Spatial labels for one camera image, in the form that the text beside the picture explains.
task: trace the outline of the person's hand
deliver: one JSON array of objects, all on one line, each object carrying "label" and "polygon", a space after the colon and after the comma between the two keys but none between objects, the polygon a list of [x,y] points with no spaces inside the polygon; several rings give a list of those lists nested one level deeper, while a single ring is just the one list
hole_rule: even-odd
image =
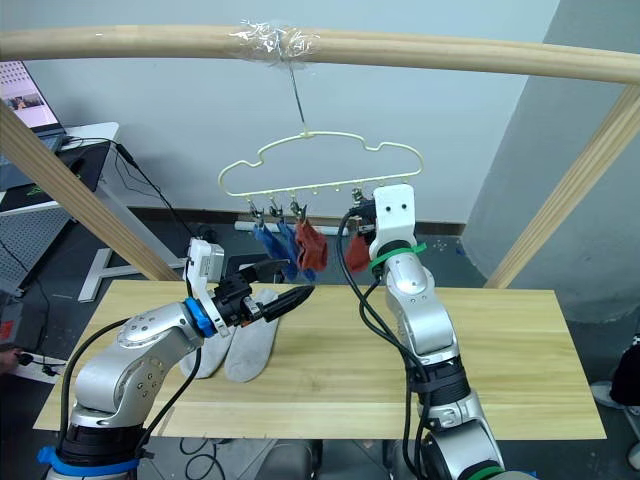
[{"label": "person's hand", "polygon": [[0,375],[10,372],[18,366],[18,355],[22,353],[19,348],[12,348],[0,352]]}]

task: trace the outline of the black cable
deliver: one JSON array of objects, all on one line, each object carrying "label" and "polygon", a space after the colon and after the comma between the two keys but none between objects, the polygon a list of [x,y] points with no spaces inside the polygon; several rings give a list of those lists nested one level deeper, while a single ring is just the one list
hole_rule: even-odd
[{"label": "black cable", "polygon": [[178,445],[178,448],[180,449],[180,453],[183,455],[194,455],[196,453],[198,453],[200,450],[202,450],[205,445],[207,443],[209,443],[209,440],[207,440],[206,438],[204,440],[202,440],[202,443],[200,444],[200,446],[198,448],[196,448],[195,450],[191,450],[190,452],[188,452],[185,448],[184,448],[184,441],[186,440],[186,437],[182,437],[180,439],[180,444]]},{"label": "black cable", "polygon": [[189,263],[191,263],[191,257],[187,256],[184,262],[184,282],[187,285],[187,295],[189,295],[189,298],[193,298],[193,288],[191,287],[191,280],[189,280]]},{"label": "black cable", "polygon": [[149,183],[149,185],[151,186],[151,188],[153,188],[156,192],[158,192],[158,195],[160,195],[160,198],[162,199],[162,201],[165,203],[165,205],[167,206],[167,208],[169,209],[169,211],[175,216],[175,218],[178,219],[178,221],[182,224],[182,226],[185,228],[185,230],[187,232],[189,232],[189,236],[191,237],[195,237],[195,233],[193,233],[193,230],[191,230],[191,228],[189,228],[189,226],[185,223],[185,221],[180,217],[180,215],[178,215],[178,212],[175,211],[175,209],[173,208],[173,206],[171,205],[171,203],[169,203],[169,200],[167,200],[165,198],[165,196],[162,194],[162,192],[160,191],[160,189],[151,181],[149,180],[149,177],[147,177],[145,175],[145,173],[142,171],[142,169],[137,165],[131,165],[133,168],[135,168],[140,175],[142,175],[142,178],[144,178],[147,183]]},{"label": "black cable", "polygon": [[[199,451],[201,451],[205,447],[205,445],[207,443],[209,443],[209,440],[205,439],[197,449],[192,450],[192,451],[186,451],[185,448],[184,448],[184,445],[183,445],[184,440],[185,440],[184,437],[181,438],[180,439],[180,445],[179,445],[180,452],[183,455],[194,455],[194,454],[198,453]],[[209,475],[209,472],[211,472],[211,470],[213,470],[213,467],[216,467],[218,469],[218,472],[220,472],[220,476],[222,477],[222,480],[226,480],[226,475],[224,473],[224,469],[222,468],[222,465],[220,464],[220,461],[218,460],[218,446],[215,443],[213,443],[213,441],[211,441],[211,445],[213,446],[213,455],[210,455],[208,453],[200,453],[198,455],[194,455],[193,457],[191,457],[189,459],[189,461],[187,462],[187,464],[184,467],[184,477],[187,480],[203,480],[204,478],[207,477],[207,475]],[[206,459],[210,460],[211,464],[209,465],[209,468],[207,468],[207,470],[202,475],[200,475],[199,477],[194,477],[189,473],[189,468],[191,467],[191,464],[193,462],[195,462],[196,460],[198,460],[200,458],[206,458]]]},{"label": "black cable", "polygon": [[38,362],[37,360],[31,360],[30,363],[35,363],[36,365],[46,365],[47,367],[64,367],[66,363],[45,363]]},{"label": "black cable", "polygon": [[[424,424],[426,423],[426,416],[428,416],[428,411],[429,411],[429,402],[428,402],[428,395],[425,395],[423,398],[426,398],[427,401],[424,402],[423,405],[423,415],[421,415],[420,417],[420,422],[418,425],[418,429],[416,431],[416,444],[414,445],[414,462],[413,465],[411,464],[411,461],[409,460],[409,455],[408,455],[408,443],[409,443],[409,428],[410,426],[407,426],[407,421],[410,422],[410,408],[411,408],[411,395],[410,395],[410,388],[409,388],[409,384],[410,384],[410,378],[409,378],[409,363],[412,363],[415,367],[416,367],[416,371],[418,372],[418,374],[421,377],[421,380],[425,383],[428,382],[428,378],[427,375],[424,371],[423,365],[420,362],[420,360],[416,357],[415,354],[413,354],[413,352],[411,352],[408,348],[406,348],[404,345],[402,345],[397,337],[393,334],[393,332],[391,331],[391,329],[388,327],[388,325],[385,323],[384,319],[376,312],[376,310],[371,306],[371,304],[369,304],[367,297],[368,295],[371,293],[371,291],[373,291],[373,289],[375,289],[379,283],[380,283],[380,278],[376,278],[374,283],[371,285],[371,287],[369,287],[369,290],[367,290],[367,292],[363,295],[362,292],[360,292],[360,289],[358,288],[358,285],[355,283],[355,280],[353,279],[353,276],[351,275],[351,272],[349,271],[347,264],[346,264],[346,259],[344,257],[344,253],[343,253],[343,245],[342,245],[342,235],[344,232],[344,229],[347,225],[347,222],[349,221],[349,218],[351,218],[352,215],[352,211],[350,210],[349,212],[347,212],[343,217],[342,220],[340,221],[340,226],[338,227],[338,238],[336,241],[336,251],[338,254],[338,261],[340,263],[340,268],[342,269],[342,273],[344,274],[347,283],[349,284],[349,286],[351,287],[351,289],[353,290],[353,292],[355,293],[356,297],[358,297],[358,299],[360,300],[360,305],[359,305],[359,312],[360,312],[360,317],[362,318],[363,322],[365,323],[365,325],[371,329],[371,331],[373,331],[376,335],[380,336],[381,338],[385,339],[386,341],[388,341],[389,343],[391,343],[394,347],[396,347],[398,349],[398,352],[400,353],[400,355],[402,356],[404,362],[405,362],[405,370],[407,370],[407,381],[406,381],[406,386],[407,386],[407,393],[405,394],[405,429],[404,429],[404,435],[403,435],[403,439],[402,439],[402,453],[403,453],[403,459],[405,460],[405,462],[407,463],[407,467],[411,470],[411,473],[413,473],[418,480],[423,480],[424,476],[422,474],[422,468],[420,467],[421,465],[421,461],[420,461],[420,443],[421,443],[421,439],[422,439],[422,434],[424,432]],[[366,313],[365,313],[365,309],[371,314],[371,316],[376,320],[376,322],[378,323],[378,325],[380,325],[380,327],[382,328],[382,330],[380,330],[379,328],[375,327],[370,320],[368,320],[368,318],[366,317]]]},{"label": "black cable", "polygon": [[[113,140],[111,140],[111,139],[108,139],[108,138],[100,138],[100,137],[93,137],[93,138],[79,138],[79,137],[73,137],[73,138],[71,139],[71,141],[70,141],[70,142],[77,142],[77,141],[80,141],[80,145],[82,145],[82,143],[83,143],[84,141],[88,141],[88,140],[103,140],[103,141],[109,142],[109,143],[110,143],[110,145],[115,146],[115,147],[116,147],[116,159],[115,159],[116,171],[118,172],[118,176],[120,177],[120,180],[122,180],[122,183],[123,183],[124,187],[125,187],[127,190],[131,190],[131,191],[133,191],[133,192],[137,192],[137,193],[140,193],[140,194],[142,194],[142,195],[146,195],[146,196],[148,196],[148,197],[152,197],[152,198],[159,198],[159,200],[160,200],[161,202],[163,202],[163,203],[165,204],[165,206],[169,209],[169,212],[170,212],[170,213],[171,213],[171,215],[173,216],[174,221],[175,221],[176,223],[179,223],[180,225],[182,225],[182,226],[185,228],[185,230],[186,230],[187,232],[189,232],[189,236],[190,236],[190,237],[195,237],[195,236],[196,236],[196,235],[193,233],[193,230],[191,230],[191,228],[189,228],[189,226],[188,226],[188,225],[186,224],[186,222],[182,219],[182,217],[180,217],[180,215],[178,214],[178,212],[176,212],[175,208],[173,208],[173,205],[171,205],[171,202],[169,202],[169,200],[167,200],[167,199],[166,199],[166,197],[162,194],[162,192],[160,191],[160,188],[158,188],[158,186],[157,186],[156,184],[154,184],[154,183],[149,179],[149,177],[147,177],[147,175],[142,171],[142,169],[140,168],[140,166],[139,166],[137,163],[135,163],[135,162],[133,162],[133,163],[132,163],[132,162],[127,161],[127,159],[124,159],[124,158],[123,158],[123,156],[122,156],[122,155],[120,155],[120,153],[118,152],[118,148],[117,148],[117,147],[118,147],[118,146],[121,146],[121,144],[119,144],[118,142],[115,142],[115,141],[113,141]],[[87,146],[84,150],[82,150],[80,153],[78,153],[78,156],[81,156],[82,154],[84,154],[88,149],[90,149],[90,148],[94,148],[94,147],[96,147],[96,146],[100,146],[100,145],[101,145],[101,144],[99,144],[99,143],[98,143],[98,144],[95,144],[95,145],[89,145],[89,146]],[[158,196],[151,195],[151,194],[149,194],[149,193],[145,193],[145,192],[141,192],[140,190],[137,190],[137,189],[135,189],[135,188],[129,187],[129,186],[126,184],[126,182],[124,181],[124,179],[123,179],[123,177],[122,177],[122,173],[120,173],[120,171],[118,170],[118,159],[119,159],[119,158],[122,160],[123,165],[125,165],[125,170],[127,171],[127,174],[129,175],[129,177],[131,177],[131,178],[133,178],[134,180],[136,180],[136,181],[138,181],[138,182],[142,183],[142,180],[140,180],[140,179],[138,179],[138,178],[135,178],[133,175],[131,175],[131,173],[129,172],[129,169],[126,167],[126,163],[129,163],[133,168],[135,168],[135,169],[140,173],[140,175],[142,175],[142,177],[143,177],[143,178],[144,178],[144,180],[147,182],[147,184],[148,184],[151,188],[153,188],[153,189],[158,193]]]},{"label": "black cable", "polygon": [[[378,285],[380,285],[380,280],[381,279],[379,277],[376,278],[375,282],[364,293],[364,298],[366,298],[367,300],[369,299],[369,295],[371,295],[371,293],[378,287]],[[367,324],[367,326],[370,329],[376,331],[377,327],[375,327],[373,324],[370,323],[364,311],[364,305],[362,304],[362,302],[360,302],[360,306],[358,310],[360,312],[360,318],[362,318],[365,324]],[[384,332],[382,332],[381,330],[376,333],[379,336],[385,338]],[[404,399],[404,428],[403,428],[403,434],[402,434],[402,458],[404,459],[404,462],[407,464],[409,471],[413,474],[413,476],[417,477],[414,464],[409,458],[409,430],[411,429],[411,389],[409,388],[409,381],[410,381],[409,364],[404,355],[402,355],[402,360],[405,365],[405,379],[406,379],[405,399]]]},{"label": "black cable", "polygon": [[429,416],[429,408],[430,408],[430,393],[425,393],[423,396],[423,404],[422,404],[422,414],[420,415],[420,422],[418,423],[418,429],[416,430],[416,439],[413,444],[413,463],[415,465],[416,477],[419,479],[424,478],[422,474],[422,463],[420,462],[421,449],[420,446],[422,444],[422,434],[424,433],[424,426],[427,423],[427,417]]},{"label": "black cable", "polygon": [[[0,239],[0,246],[4,249],[5,252],[7,252],[7,254],[11,258],[13,258],[15,262],[18,263],[18,265],[20,265],[20,267],[27,274],[29,274],[29,269],[27,268],[27,266],[22,262],[22,260],[18,258],[18,256],[15,253],[11,251],[11,249],[7,246],[6,243],[2,241],[2,239]],[[42,295],[42,298],[46,305],[45,311],[44,311],[44,322],[42,323],[42,326],[40,327],[40,331],[38,332],[38,338],[36,340],[35,347],[33,348],[33,352],[39,353],[40,355],[42,355],[42,363],[41,364],[39,363],[39,365],[48,365],[45,360],[44,351],[42,350],[42,344],[44,343],[44,339],[46,338],[47,332],[49,330],[49,315],[51,313],[51,302],[49,302],[49,297],[47,297],[47,294],[45,293],[44,288],[42,287],[42,283],[40,283],[40,279],[38,279],[37,276],[33,277],[33,282],[38,286],[38,289],[40,290],[40,295]]]},{"label": "black cable", "polygon": [[76,366],[76,363],[78,363],[80,355],[82,355],[85,350],[89,348],[89,345],[95,342],[99,337],[109,332],[110,330],[123,325],[127,320],[129,319],[125,318],[123,320],[118,320],[111,325],[107,325],[106,327],[101,328],[96,333],[87,338],[69,358],[69,361],[67,362],[67,368],[64,371],[64,376],[62,377],[62,393],[60,394],[60,438],[58,438],[58,450],[62,448],[62,442],[64,442],[64,439],[67,436],[67,429],[69,427],[69,388],[71,387],[71,375],[73,373],[73,369]]},{"label": "black cable", "polygon": [[198,347],[198,349],[196,350],[196,361],[195,361],[195,364],[193,365],[193,369],[191,370],[191,373],[189,374],[187,379],[184,381],[182,386],[178,389],[178,391],[173,394],[173,397],[169,399],[169,401],[164,405],[164,407],[162,407],[160,412],[158,412],[158,414],[154,417],[154,419],[151,421],[151,423],[149,424],[145,432],[140,437],[140,440],[138,440],[138,444],[136,445],[136,450],[135,450],[136,458],[140,458],[142,456],[142,447],[144,447],[144,445],[149,441],[149,437],[151,436],[151,432],[153,432],[153,429],[158,426],[158,424],[160,423],[160,420],[162,420],[162,417],[164,417],[167,414],[167,412],[171,409],[171,407],[173,407],[173,404],[176,403],[180,395],[182,395],[182,393],[187,389],[187,387],[191,385],[191,382],[193,382],[193,379],[196,377],[196,373],[198,373],[198,369],[200,368],[201,360],[202,360],[202,350],[200,349],[200,347]]},{"label": "black cable", "polygon": [[129,185],[127,185],[127,182],[125,182],[124,177],[122,176],[122,172],[118,168],[118,160],[120,160],[123,165],[126,165],[126,162],[124,160],[120,159],[120,156],[118,155],[118,152],[116,152],[116,158],[115,158],[115,160],[113,162],[113,166],[115,167],[116,172],[118,173],[118,176],[120,177],[120,181],[122,182],[122,186],[124,188],[126,188],[127,190],[129,190],[131,192],[136,192],[136,193],[139,193],[140,195],[145,195],[147,197],[155,198],[155,199],[158,199],[158,200],[162,201],[162,199],[160,197],[158,197],[157,195],[153,195],[151,193],[143,192],[142,190],[138,190],[137,188],[133,188],[133,187],[130,187]]},{"label": "black cable", "polygon": [[[414,366],[416,367],[416,370],[418,372],[418,374],[420,375],[421,379],[426,383],[428,381],[427,379],[427,375],[424,372],[423,368],[422,368],[422,363],[420,362],[420,360],[418,359],[418,357],[416,357],[413,352],[411,352],[407,347],[405,347],[404,345],[402,345],[397,338],[395,338],[395,335],[393,335],[393,332],[391,332],[391,330],[389,329],[389,327],[386,325],[385,321],[382,319],[382,317],[378,314],[378,312],[376,312],[376,310],[371,306],[371,304],[368,302],[368,300],[364,297],[364,295],[362,294],[362,292],[360,291],[360,289],[358,288],[358,285],[356,284],[355,280],[353,279],[353,276],[351,275],[351,272],[349,272],[349,268],[347,267],[347,262],[344,258],[344,253],[343,253],[343,246],[342,246],[342,235],[344,232],[344,228],[347,225],[347,221],[349,220],[349,218],[351,217],[351,212],[348,212],[344,217],[342,217],[342,220],[340,221],[340,226],[338,227],[338,238],[336,241],[336,250],[338,253],[338,262],[340,263],[340,268],[342,269],[342,273],[344,274],[347,283],[349,283],[349,286],[351,287],[351,289],[353,290],[353,293],[355,293],[356,297],[358,297],[358,299],[360,300],[360,303],[363,305],[363,308],[365,308],[369,314],[371,314],[371,316],[378,322],[378,324],[380,324],[382,326],[383,329],[385,329],[385,332],[390,332],[392,336],[390,335],[385,335],[385,337],[383,337],[385,340],[387,340],[389,343],[391,343],[394,347],[396,347],[399,351],[400,351],[400,355],[402,356],[406,356],[411,363],[414,364]],[[365,322],[365,324],[367,326],[369,326],[371,323],[370,322]],[[373,330],[374,333],[376,334],[380,334],[380,330],[376,329]]]}]

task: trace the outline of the white wall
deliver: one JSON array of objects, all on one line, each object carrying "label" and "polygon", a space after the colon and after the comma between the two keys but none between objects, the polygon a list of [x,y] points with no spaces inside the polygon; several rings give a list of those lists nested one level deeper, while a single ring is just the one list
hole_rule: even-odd
[{"label": "white wall", "polygon": [[[262,2],[3,0],[3,30],[106,24],[238,24],[242,19],[350,30],[541,41],[558,0]],[[121,141],[177,207],[243,210],[217,186],[220,169],[252,160],[300,122],[287,72],[240,60],[90,59],[29,62],[63,123],[121,124]],[[427,159],[419,220],[467,221],[526,77],[390,67],[309,65],[297,73],[312,129],[348,130],[370,143],[414,145]],[[412,167],[409,157],[366,155],[318,141],[237,176],[237,190],[342,180]],[[114,190],[129,205],[158,205]],[[313,215],[342,215],[348,192],[321,192]]]}]

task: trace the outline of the wooden table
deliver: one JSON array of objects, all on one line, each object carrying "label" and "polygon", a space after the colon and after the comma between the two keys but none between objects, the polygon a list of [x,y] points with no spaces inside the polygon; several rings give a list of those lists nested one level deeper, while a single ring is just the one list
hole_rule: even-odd
[{"label": "wooden table", "polygon": [[[260,288],[255,286],[254,293]],[[438,294],[455,323],[469,379],[498,439],[606,438],[552,291],[440,288]],[[184,296],[180,282],[114,281],[82,339],[108,323]],[[371,301],[388,322],[394,321],[383,288]],[[98,340],[83,359],[113,338],[110,333]],[[174,368],[152,415],[183,381]],[[58,428],[60,383],[35,428]],[[318,286],[304,305],[282,317],[271,359],[259,377],[238,384],[227,380],[221,368],[212,378],[194,381],[155,433],[400,438],[403,401],[404,371],[397,351],[362,324],[348,287]]]}]

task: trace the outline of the white hanger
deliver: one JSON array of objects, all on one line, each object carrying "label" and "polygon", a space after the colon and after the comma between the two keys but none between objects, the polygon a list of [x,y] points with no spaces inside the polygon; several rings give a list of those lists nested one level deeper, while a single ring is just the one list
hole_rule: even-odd
[{"label": "white hanger", "polygon": [[[251,167],[251,168],[260,167],[265,162],[264,153],[267,150],[271,150],[272,148],[275,148],[275,147],[277,147],[279,145],[283,145],[285,143],[295,142],[297,140],[310,140],[310,139],[312,139],[314,137],[318,137],[318,136],[353,138],[355,140],[358,140],[360,142],[362,148],[364,150],[368,151],[368,152],[378,152],[384,147],[400,148],[402,150],[407,150],[407,151],[411,152],[412,154],[414,154],[418,158],[418,168],[416,170],[411,171],[411,172],[396,173],[396,174],[393,174],[393,175],[383,175],[383,176],[365,177],[365,178],[354,178],[354,179],[351,179],[351,180],[343,180],[343,181],[339,181],[339,182],[326,182],[326,183],[299,185],[299,186],[292,186],[292,187],[274,188],[274,189],[269,189],[269,190],[256,190],[254,192],[237,192],[237,193],[234,193],[234,192],[229,191],[229,189],[225,186],[225,184],[224,184],[225,175],[227,173],[229,173],[231,170],[233,170],[234,168],[238,167],[239,165],[247,165],[248,167]],[[288,193],[291,194],[292,197],[295,197],[296,192],[298,192],[300,190],[312,190],[314,192],[314,194],[315,194],[315,193],[317,193],[318,189],[324,188],[324,187],[332,187],[332,188],[335,188],[336,190],[338,190],[340,187],[342,187],[344,185],[362,186],[363,184],[368,183],[368,182],[384,183],[387,180],[393,180],[393,179],[396,179],[396,178],[402,178],[402,179],[404,179],[405,182],[407,182],[409,177],[413,177],[415,175],[420,174],[423,169],[424,169],[424,157],[422,156],[422,154],[418,150],[416,150],[415,148],[413,148],[413,147],[411,147],[409,145],[405,145],[403,143],[381,142],[380,144],[378,144],[377,147],[370,147],[370,146],[367,145],[367,142],[366,142],[364,137],[362,137],[361,135],[356,135],[355,133],[306,131],[305,130],[304,132],[302,132],[299,135],[295,135],[293,137],[282,138],[280,140],[277,140],[275,142],[272,142],[272,143],[269,143],[269,144],[265,145],[260,150],[258,150],[258,161],[255,162],[255,163],[251,163],[251,162],[248,162],[246,160],[238,160],[237,162],[234,162],[231,165],[227,165],[225,168],[223,168],[220,171],[220,174],[218,175],[218,185],[220,186],[220,188],[222,189],[223,192],[225,192],[227,195],[230,195],[232,197],[246,197],[247,199],[250,199],[250,197],[256,196],[256,195],[267,195],[269,197],[273,197],[273,195],[275,195],[276,193],[281,193],[281,192],[288,192]]]}]

